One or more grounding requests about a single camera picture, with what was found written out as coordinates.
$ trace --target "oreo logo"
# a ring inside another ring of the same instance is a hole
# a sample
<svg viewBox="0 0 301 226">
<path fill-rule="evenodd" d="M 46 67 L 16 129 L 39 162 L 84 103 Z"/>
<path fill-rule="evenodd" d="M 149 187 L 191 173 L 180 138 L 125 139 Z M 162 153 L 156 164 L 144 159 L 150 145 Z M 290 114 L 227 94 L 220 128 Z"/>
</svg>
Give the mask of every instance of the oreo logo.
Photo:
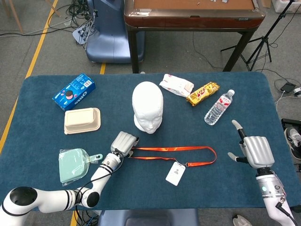
<svg viewBox="0 0 301 226">
<path fill-rule="evenodd" d="M 74 103 L 75 105 L 77 105 L 87 94 L 87 92 L 84 92 L 83 95 L 81 95 L 81 97 Z"/>
</svg>

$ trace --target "sneaker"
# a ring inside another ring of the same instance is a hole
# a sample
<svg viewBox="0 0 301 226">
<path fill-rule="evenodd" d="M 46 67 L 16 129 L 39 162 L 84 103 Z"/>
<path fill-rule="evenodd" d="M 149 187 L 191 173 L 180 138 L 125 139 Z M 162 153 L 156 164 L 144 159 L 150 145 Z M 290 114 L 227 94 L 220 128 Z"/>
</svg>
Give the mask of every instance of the sneaker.
<svg viewBox="0 0 301 226">
<path fill-rule="evenodd" d="M 234 226 L 252 226 L 251 223 L 241 215 L 235 215 L 232 219 Z"/>
<path fill-rule="evenodd" d="M 288 127 L 284 130 L 286 142 L 289 145 L 293 156 L 301 160 L 301 135 L 294 127 Z"/>
</svg>

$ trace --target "floor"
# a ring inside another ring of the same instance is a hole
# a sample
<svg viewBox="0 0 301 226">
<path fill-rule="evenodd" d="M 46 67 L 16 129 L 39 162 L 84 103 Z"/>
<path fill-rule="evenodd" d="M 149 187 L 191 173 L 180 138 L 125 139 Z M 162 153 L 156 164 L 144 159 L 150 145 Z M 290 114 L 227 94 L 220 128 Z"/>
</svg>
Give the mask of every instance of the floor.
<svg viewBox="0 0 301 226">
<path fill-rule="evenodd" d="M 43 29 L 47 21 L 50 7 L 42 0 L 14 0 L 14 5 L 24 32 Z M 69 4 L 70 0 L 55 0 L 56 7 Z M 266 10 L 266 18 L 260 26 L 255 38 L 264 35 L 274 23 L 279 14 L 275 13 L 273 6 Z M 61 17 L 54 15 L 51 25 L 63 22 L 70 17 L 60 10 Z M 288 14 L 280 21 L 270 35 L 270 43 L 283 31 L 291 20 L 293 14 Z M 7 18 L 4 8 L 0 5 L 0 33 L 19 32 L 13 17 Z M 301 57 L 301 14 L 296 14 L 284 33 L 277 40 L 278 48 L 271 48 L 272 63 L 268 60 L 264 68 L 278 72 L 286 78 L 296 79 L 301 82 L 300 57 Z M 11 111 L 18 96 L 20 87 L 26 75 L 40 74 L 99 74 L 101 64 L 91 63 L 84 49 L 76 45 L 71 33 L 58 31 L 41 36 L 0 36 L 0 136 L 2 136 Z M 220 49 L 235 45 L 240 35 L 237 33 L 210 33 L 194 34 L 196 49 L 204 54 L 208 60 L 217 67 L 225 66 L 231 50 L 220 53 Z M 249 56 L 255 49 L 256 43 L 250 43 L 244 50 L 244 56 Z M 262 69 L 264 59 L 260 60 L 255 69 Z M 130 64 L 107 64 L 102 66 L 106 74 L 131 73 Z M 172 72 L 214 72 L 221 71 L 212 68 L 202 56 L 197 54 L 192 45 L 191 32 L 147 32 L 146 55 L 140 65 L 141 71 L 146 73 L 172 73 Z M 241 59 L 233 71 L 246 71 L 246 66 Z M 270 89 L 275 100 L 281 92 L 274 86 L 274 81 L 280 79 L 276 73 L 263 70 L 269 80 Z M 277 81 L 277 87 L 285 82 Z M 279 118 L 301 120 L 301 100 L 298 98 L 284 98 L 278 103 Z M 278 226 L 269 219 L 265 209 L 203 209 L 199 211 L 200 225 L 202 226 L 231 226 L 233 214 L 246 216 L 255 226 Z M 30 213 L 26 225 L 28 226 L 68 226 L 71 224 L 72 212 L 59 212 L 42 214 Z M 297 222 L 301 222 L 301 213 L 294 213 Z"/>
</svg>

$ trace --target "electrical cable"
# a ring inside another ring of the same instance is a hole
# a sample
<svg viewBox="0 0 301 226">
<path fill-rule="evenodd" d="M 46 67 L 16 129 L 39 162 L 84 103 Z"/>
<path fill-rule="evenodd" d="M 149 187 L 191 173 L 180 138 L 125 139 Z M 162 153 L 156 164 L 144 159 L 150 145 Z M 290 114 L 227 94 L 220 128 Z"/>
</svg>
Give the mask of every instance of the electrical cable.
<svg viewBox="0 0 301 226">
<path fill-rule="evenodd" d="M 201 55 L 201 57 L 203 57 L 204 60 L 205 60 L 208 64 L 210 64 L 210 66 L 211 66 L 212 68 L 223 69 L 223 67 L 216 67 L 216 66 L 214 66 L 214 65 L 207 59 L 207 57 L 206 57 L 204 54 L 201 54 L 200 52 L 198 52 L 198 51 L 196 50 L 196 46 L 195 46 L 195 44 L 194 44 L 194 32 L 192 32 L 192 44 L 193 44 L 193 49 L 194 49 L 194 51 L 195 51 L 196 53 L 198 53 L 199 55 Z"/>
<path fill-rule="evenodd" d="M 79 27 L 79 24 L 78 22 L 76 21 L 76 17 L 77 18 L 81 18 L 81 19 L 86 19 L 86 20 L 90 20 L 91 18 L 91 14 L 90 14 L 90 11 L 89 11 L 89 6 L 88 6 L 88 3 L 87 3 L 87 0 L 72 0 L 72 3 L 69 4 L 69 5 L 64 5 L 60 8 L 58 8 L 57 10 L 60 10 L 64 7 L 68 7 L 68 9 L 66 10 L 66 14 L 69 15 L 69 16 L 72 16 L 71 18 L 71 25 L 68 26 L 68 27 L 64 27 L 64 28 L 55 28 L 54 26 L 57 26 L 57 25 L 60 25 L 60 24 L 63 24 L 63 23 L 66 23 L 70 20 L 66 20 L 64 22 L 61 22 L 61 23 L 58 23 L 58 24 L 55 24 L 53 26 L 50 26 L 49 22 L 50 22 L 50 18 L 54 15 L 55 12 L 53 12 L 48 21 L 47 21 L 47 24 L 48 24 L 48 27 L 49 28 L 52 28 L 54 29 L 54 31 L 49 31 L 49 32 L 42 32 L 42 33 L 37 33 L 37 34 L 33 34 L 35 32 L 38 32 L 38 31 L 43 31 L 43 29 L 40 29 L 40 30 L 37 30 L 37 31 L 34 31 L 34 32 L 29 32 L 27 34 L 21 34 L 21 33 L 16 33 L 16 32 L 7 32 L 7 33 L 3 33 L 3 34 L 0 34 L 0 37 L 14 37 L 14 36 L 35 36 L 35 35 L 42 35 L 42 34 L 48 34 L 48 33 L 53 33 L 53 32 L 56 32 L 56 31 L 67 31 L 67 32 L 73 32 L 73 31 L 69 31 L 68 28 L 72 28 L 72 29 L 76 29 L 77 27 Z M 72 22 L 74 22 L 76 24 L 77 27 L 74 27 L 72 26 Z"/>
<path fill-rule="evenodd" d="M 72 27 L 70 26 L 70 27 L 65 27 L 65 28 L 58 28 L 57 30 L 54 30 L 54 31 L 43 32 L 43 33 L 38 33 L 38 34 L 21 34 L 21 33 L 16 33 L 16 32 L 8 32 L 8 33 L 0 34 L 0 36 L 6 35 L 6 34 L 17 34 L 18 36 L 36 36 L 36 35 L 49 34 L 49 33 L 57 32 L 57 31 L 65 30 L 66 28 L 72 28 Z"/>
<path fill-rule="evenodd" d="M 280 36 L 284 33 L 284 31 L 286 30 L 286 28 L 288 27 L 288 25 L 291 23 L 291 21 L 293 20 L 293 18 L 295 17 L 296 13 L 298 12 L 299 8 L 300 8 L 301 5 L 299 5 L 299 7 L 297 8 L 297 10 L 294 12 L 291 20 L 287 23 L 287 25 L 284 27 L 284 29 L 282 30 L 281 34 L 278 35 L 278 37 L 272 42 L 272 43 L 269 43 L 269 46 L 271 46 L 272 48 L 278 48 L 278 44 L 276 43 L 276 41 L 280 38 Z M 265 63 L 266 63 L 266 58 L 267 58 L 267 52 L 268 50 L 265 52 L 265 55 L 264 56 L 264 64 L 263 64 L 263 67 L 261 69 L 261 72 L 265 69 L 264 66 L 265 66 Z"/>
<path fill-rule="evenodd" d="M 53 26 L 50 26 L 49 28 L 54 28 L 54 26 L 57 26 L 57 25 L 60 25 L 60 24 L 63 24 L 63 23 L 66 23 L 68 21 L 70 21 L 71 19 L 69 20 L 65 20 L 63 22 L 60 22 L 58 24 L 55 24 Z M 43 31 L 45 28 L 42 28 L 42 29 L 39 29 L 39 30 L 36 30 L 36 31 L 33 31 L 33 32 L 29 32 L 29 33 L 26 33 L 26 34 L 20 34 L 20 33 L 17 33 L 16 35 L 5 35 L 5 36 L 2 36 L 4 34 L 0 34 L 0 38 L 3 38 L 3 37 L 16 37 L 16 36 L 21 36 L 21 35 L 25 35 L 25 36 L 29 36 L 29 34 L 32 34 L 32 33 L 35 33 L 35 32 L 39 32 L 39 31 Z"/>
<path fill-rule="evenodd" d="M 291 220 L 292 222 L 295 224 L 295 226 L 298 226 L 297 225 L 297 222 L 294 220 L 294 218 L 291 216 L 291 214 L 289 214 L 283 207 L 282 207 L 282 203 L 281 202 L 278 202 L 275 206 L 278 210 L 280 210 L 282 213 L 284 213 L 285 215 L 287 215 Z"/>
<path fill-rule="evenodd" d="M 88 38 L 90 36 L 91 30 L 92 30 L 92 26 L 94 25 L 94 22 L 95 22 L 95 16 L 96 16 L 96 13 L 94 12 L 93 13 L 93 20 L 89 21 L 89 25 L 88 25 L 89 26 L 89 31 L 88 31 L 88 35 L 87 35 L 87 38 L 86 38 L 86 41 L 85 41 L 86 45 L 83 46 L 85 50 L 87 49 Z"/>
<path fill-rule="evenodd" d="M 283 78 L 283 79 L 285 79 L 285 77 L 283 77 L 282 75 L 280 75 L 278 72 L 275 72 L 275 71 L 273 71 L 273 70 L 271 70 L 271 69 L 268 69 L 268 68 L 264 68 L 263 70 L 268 70 L 268 71 L 270 71 L 270 72 L 274 72 L 274 73 L 276 73 L 280 78 Z"/>
<path fill-rule="evenodd" d="M 281 95 L 281 97 L 278 99 L 278 101 L 275 102 L 275 104 L 276 104 L 276 111 L 277 111 L 277 106 L 278 106 L 279 101 L 282 100 L 282 99 L 284 99 L 284 98 L 301 98 L 301 97 L 282 97 L 282 95 Z"/>
<path fill-rule="evenodd" d="M 283 34 L 283 32 L 286 30 L 287 26 L 291 23 L 291 21 L 293 20 L 294 16 L 295 16 L 296 13 L 298 12 L 300 6 L 301 6 L 301 5 L 299 5 L 299 7 L 297 8 L 297 10 L 294 12 L 294 14 L 293 14 L 291 20 L 290 20 L 290 21 L 287 23 L 287 25 L 284 27 L 284 29 L 283 29 L 283 31 L 281 32 L 281 34 L 278 35 L 278 37 L 277 37 L 271 44 L 269 44 L 270 46 L 273 45 L 273 44 L 277 44 L 277 43 L 275 43 L 275 42 L 280 38 L 280 36 L 281 36 L 281 35 Z"/>
<path fill-rule="evenodd" d="M 89 224 L 91 223 L 91 221 L 93 220 L 93 218 L 94 218 L 94 217 L 92 217 L 92 218 L 89 220 L 87 226 L 89 226 Z"/>
<path fill-rule="evenodd" d="M 288 80 L 296 81 L 296 82 L 299 84 L 299 86 L 301 87 L 301 83 L 300 83 L 298 80 L 296 80 L 296 79 L 291 79 L 291 78 L 276 79 L 276 80 L 274 81 L 274 86 L 275 86 L 275 88 L 276 88 L 278 91 L 280 91 L 280 92 L 282 92 L 282 90 L 278 88 L 278 86 L 276 85 L 276 82 L 277 82 L 277 81 L 281 81 L 281 80 L 286 80 L 287 82 L 289 82 Z"/>
<path fill-rule="evenodd" d="M 120 169 L 120 167 L 121 167 L 122 164 L 123 164 L 124 156 L 123 156 L 123 154 L 122 154 L 119 150 L 116 149 L 115 151 L 116 151 L 116 152 L 120 155 L 120 157 L 121 157 L 121 162 L 119 163 L 119 165 L 117 166 L 117 168 L 116 168 L 112 173 L 108 173 L 108 174 L 106 174 L 106 175 L 104 175 L 104 176 L 102 176 L 102 177 L 100 177 L 100 178 L 96 178 L 96 179 L 90 180 L 90 181 L 87 182 L 85 185 L 83 185 L 83 186 L 79 189 L 79 191 L 78 191 L 78 193 L 77 193 L 77 195 L 76 195 L 76 200 L 77 200 L 78 197 L 79 197 L 80 191 L 81 191 L 84 187 L 86 187 L 87 185 L 93 183 L 94 181 L 97 181 L 97 180 L 100 180 L 100 179 L 102 179 L 102 178 L 105 178 L 105 177 L 107 177 L 107 176 L 109 176 L 109 175 L 112 175 L 113 173 L 117 172 L 117 171 Z M 81 226 L 83 223 L 86 223 L 86 222 L 84 222 L 84 219 L 82 219 L 82 217 L 80 216 L 77 206 L 75 206 L 75 212 L 76 212 L 76 214 L 78 215 L 78 218 L 81 220 L 81 223 L 79 223 L 79 222 L 77 221 L 77 219 L 76 219 L 76 222 L 77 222 L 80 226 Z"/>
</svg>

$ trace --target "orange lanyard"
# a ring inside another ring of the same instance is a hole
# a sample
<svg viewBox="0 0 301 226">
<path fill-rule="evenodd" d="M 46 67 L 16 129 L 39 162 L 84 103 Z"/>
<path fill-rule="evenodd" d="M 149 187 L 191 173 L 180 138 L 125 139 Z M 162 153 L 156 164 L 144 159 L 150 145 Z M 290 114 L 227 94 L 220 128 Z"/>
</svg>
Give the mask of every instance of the orange lanyard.
<svg viewBox="0 0 301 226">
<path fill-rule="evenodd" d="M 205 166 L 212 164 L 216 161 L 217 154 L 215 150 L 208 146 L 185 146 L 185 147 L 135 147 L 133 149 L 139 149 L 144 151 L 156 151 L 156 152 L 179 152 L 179 151 L 190 151 L 190 150 L 200 150 L 200 149 L 209 149 L 214 153 L 214 160 L 213 161 L 203 161 L 203 162 L 187 162 L 184 165 L 186 167 L 193 167 L 193 166 Z M 163 160 L 175 160 L 175 158 L 165 158 L 165 157 L 131 157 L 134 159 L 143 159 L 143 160 L 153 160 L 153 159 L 163 159 Z"/>
</svg>

